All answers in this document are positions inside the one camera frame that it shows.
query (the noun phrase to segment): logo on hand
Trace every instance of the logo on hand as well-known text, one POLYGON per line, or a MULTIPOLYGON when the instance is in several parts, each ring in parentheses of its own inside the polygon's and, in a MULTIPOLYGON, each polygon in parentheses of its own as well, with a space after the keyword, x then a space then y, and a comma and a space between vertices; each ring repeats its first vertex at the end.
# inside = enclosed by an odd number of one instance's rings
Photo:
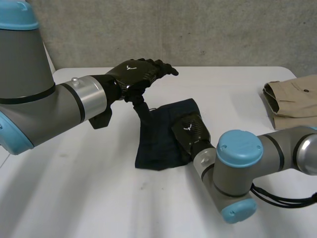
POLYGON ((127 65, 127 70, 130 70, 130 69, 137 69, 136 67, 135 68, 130 68, 128 65, 127 65))
POLYGON ((189 130, 192 128, 192 125, 190 124, 190 126, 188 128, 184 128, 184 130, 189 130))

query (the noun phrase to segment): light blue joint cap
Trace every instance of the light blue joint cap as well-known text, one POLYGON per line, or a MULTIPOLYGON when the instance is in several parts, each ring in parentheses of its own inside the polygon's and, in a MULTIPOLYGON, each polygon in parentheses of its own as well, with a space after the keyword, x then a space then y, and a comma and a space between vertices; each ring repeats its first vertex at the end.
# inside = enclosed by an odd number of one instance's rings
POLYGON ((34 148, 30 140, 2 112, 0 112, 0 144, 12 155, 34 148))
POLYGON ((0 0, 0 29, 28 31, 37 28, 39 23, 30 4, 0 0))
POLYGON ((217 156, 233 168, 246 168, 256 164, 263 155, 259 138, 248 131, 230 130, 224 133, 217 145, 217 156))
POLYGON ((234 224, 252 216, 257 207, 255 200, 248 198, 223 208, 221 214, 226 223, 234 224))

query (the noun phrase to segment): black cable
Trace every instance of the black cable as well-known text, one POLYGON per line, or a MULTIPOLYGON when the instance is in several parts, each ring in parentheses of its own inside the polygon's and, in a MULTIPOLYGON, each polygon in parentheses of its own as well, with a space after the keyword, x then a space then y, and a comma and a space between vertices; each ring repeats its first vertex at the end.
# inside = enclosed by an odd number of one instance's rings
POLYGON ((260 188, 260 187, 256 187, 254 184, 253 184, 253 187, 254 187, 254 190, 257 191, 258 193, 261 193, 263 194, 264 196, 267 196, 267 197, 270 197, 270 198, 274 198, 274 199, 277 199, 277 200, 281 200, 281 201, 285 201, 285 202, 306 202, 307 200, 312 200, 313 197, 308 197, 308 198, 301 198, 301 199, 291 199, 291 198, 283 198, 283 197, 278 197, 278 196, 275 196, 267 191, 265 191, 263 188, 260 188))
POLYGON ((260 187, 256 187, 252 184, 250 191, 257 196, 259 199, 267 202, 273 206, 281 207, 281 208, 302 208, 313 205, 317 203, 317 193, 308 198, 302 199, 291 199, 291 198, 283 198, 279 196, 275 196, 260 187))

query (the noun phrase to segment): folded khaki fabric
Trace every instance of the folded khaki fabric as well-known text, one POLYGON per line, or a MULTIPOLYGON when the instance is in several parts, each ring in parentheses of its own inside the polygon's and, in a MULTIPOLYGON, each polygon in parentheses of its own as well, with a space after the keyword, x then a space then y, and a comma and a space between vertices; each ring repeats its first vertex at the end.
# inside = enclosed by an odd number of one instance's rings
POLYGON ((275 129, 317 126, 317 75, 270 82, 263 93, 275 129))

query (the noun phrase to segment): folded garment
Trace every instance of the folded garment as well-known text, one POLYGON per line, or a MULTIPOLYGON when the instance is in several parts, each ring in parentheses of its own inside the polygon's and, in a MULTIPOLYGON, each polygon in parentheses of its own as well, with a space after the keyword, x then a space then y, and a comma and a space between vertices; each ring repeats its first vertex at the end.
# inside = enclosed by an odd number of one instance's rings
POLYGON ((179 147, 171 126, 178 118, 190 113, 200 115, 193 99, 164 105, 151 111, 152 122, 145 124, 141 121, 135 167, 160 171, 188 164, 191 157, 179 147))
POLYGON ((264 86, 275 129, 295 126, 317 126, 317 75, 264 86))

